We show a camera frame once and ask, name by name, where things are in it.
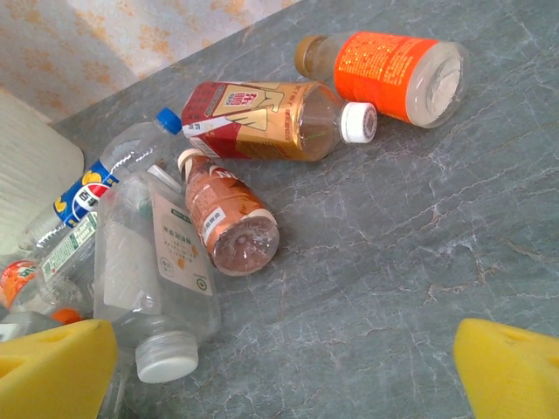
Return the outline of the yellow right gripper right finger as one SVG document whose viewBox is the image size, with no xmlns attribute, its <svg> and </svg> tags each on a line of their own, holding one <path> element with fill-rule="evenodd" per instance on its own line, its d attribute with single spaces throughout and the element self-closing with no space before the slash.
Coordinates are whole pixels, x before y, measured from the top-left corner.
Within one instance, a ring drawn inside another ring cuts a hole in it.
<svg viewBox="0 0 559 419">
<path fill-rule="evenodd" d="M 474 417 L 558 417 L 556 337 L 464 319 L 453 359 Z"/>
</svg>

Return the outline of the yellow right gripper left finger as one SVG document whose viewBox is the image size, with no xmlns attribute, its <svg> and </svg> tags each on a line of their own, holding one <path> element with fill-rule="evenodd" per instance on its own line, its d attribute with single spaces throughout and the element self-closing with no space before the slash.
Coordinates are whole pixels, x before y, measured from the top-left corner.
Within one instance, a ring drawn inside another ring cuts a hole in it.
<svg viewBox="0 0 559 419">
<path fill-rule="evenodd" d="M 1 344 L 2 418 L 95 418 L 117 360 L 111 323 L 88 319 Z"/>
</svg>

